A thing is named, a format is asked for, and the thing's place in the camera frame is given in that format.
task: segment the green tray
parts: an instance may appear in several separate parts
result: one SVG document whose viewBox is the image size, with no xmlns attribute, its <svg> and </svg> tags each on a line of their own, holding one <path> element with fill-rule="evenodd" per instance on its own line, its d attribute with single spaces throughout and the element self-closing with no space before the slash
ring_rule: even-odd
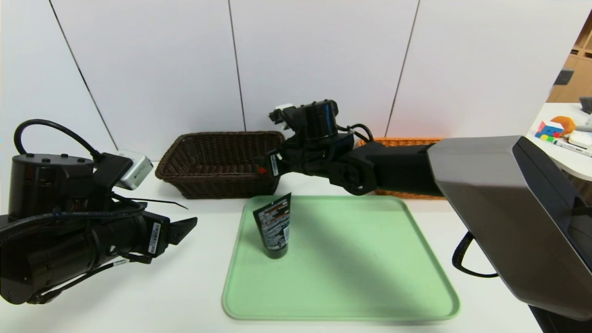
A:
<svg viewBox="0 0 592 333">
<path fill-rule="evenodd" d="M 241 320 L 441 321 L 460 301 L 405 204 L 391 196 L 292 196 L 287 254 L 263 253 L 250 199 L 223 306 Z"/>
</svg>

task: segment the white table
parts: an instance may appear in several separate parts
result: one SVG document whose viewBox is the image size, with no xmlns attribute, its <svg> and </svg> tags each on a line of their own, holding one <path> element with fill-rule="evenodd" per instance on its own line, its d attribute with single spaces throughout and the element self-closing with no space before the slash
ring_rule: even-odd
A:
<svg viewBox="0 0 592 333">
<path fill-rule="evenodd" d="M 348 195 L 322 178 L 289 174 L 277 194 Z M 99 273 L 65 291 L 48 305 L 14 306 L 0 300 L 0 332 L 389 332 L 540 333 L 528 306 L 499 278 L 476 278 L 457 271 L 451 256 L 466 229 L 447 201 L 406 201 L 461 299 L 450 321 L 387 325 L 364 322 L 249 322 L 229 318 L 221 306 L 226 273 L 246 200 L 185 200 L 153 174 L 128 197 L 175 200 L 150 203 L 149 211 L 173 221 L 198 216 L 195 229 L 151 265 L 127 264 Z M 493 272 L 476 244 L 465 265 Z"/>
<path fill-rule="evenodd" d="M 556 116 L 571 117 L 576 125 L 584 125 L 588 118 L 588 114 L 581 111 L 580 103 L 545 103 L 526 137 L 549 155 L 561 169 L 580 179 L 592 181 L 592 158 L 535 137 L 540 122 L 550 121 Z"/>
</svg>

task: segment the white wall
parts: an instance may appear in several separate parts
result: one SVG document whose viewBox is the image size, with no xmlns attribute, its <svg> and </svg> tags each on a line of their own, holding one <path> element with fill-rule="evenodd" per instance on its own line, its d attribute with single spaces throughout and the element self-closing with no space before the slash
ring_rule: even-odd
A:
<svg viewBox="0 0 592 333">
<path fill-rule="evenodd" d="M 68 51 L 48 0 L 2 0 L 0 90 L 0 212 L 8 207 L 14 129 L 27 119 L 53 120 L 100 151 L 113 152 L 99 114 Z M 23 135 L 29 152 L 88 157 L 71 138 L 44 126 Z"/>
<path fill-rule="evenodd" d="M 120 149 L 159 160 L 182 134 L 244 130 L 221 0 L 53 0 Z"/>
<path fill-rule="evenodd" d="M 340 125 L 387 129 L 417 0 L 231 0 L 247 130 L 333 99 Z"/>
<path fill-rule="evenodd" d="M 525 134 L 591 7 L 421 0 L 388 136 Z"/>
</svg>

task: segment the orange wicker basket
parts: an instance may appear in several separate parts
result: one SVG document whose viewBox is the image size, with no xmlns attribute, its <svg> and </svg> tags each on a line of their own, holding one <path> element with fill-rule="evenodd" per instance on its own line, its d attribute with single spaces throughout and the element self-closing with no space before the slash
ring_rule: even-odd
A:
<svg viewBox="0 0 592 333">
<path fill-rule="evenodd" d="M 392 146 L 416 146 L 416 145 L 429 145 L 442 140 L 441 137 L 376 137 L 374 141 L 382 143 L 387 147 Z M 365 142 L 360 140 L 359 144 L 363 145 Z M 395 192 L 395 191 L 384 191 L 376 190 L 376 194 L 381 196 L 395 196 L 403 199 L 427 199 L 427 200 L 443 200 L 443 197 L 435 196 L 423 196 L 421 194 Z"/>
</svg>

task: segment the marker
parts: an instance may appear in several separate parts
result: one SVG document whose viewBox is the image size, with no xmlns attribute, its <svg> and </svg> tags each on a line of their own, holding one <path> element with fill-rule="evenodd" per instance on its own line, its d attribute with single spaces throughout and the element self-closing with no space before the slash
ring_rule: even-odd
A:
<svg viewBox="0 0 592 333">
<path fill-rule="evenodd" d="M 553 141 L 553 144 L 562 148 L 567 148 L 571 151 L 578 152 L 582 155 L 586 155 L 588 157 L 592 157 L 592 152 L 587 151 L 586 149 L 580 148 L 578 146 L 570 145 L 569 143 L 561 142 L 558 140 Z"/>
</svg>

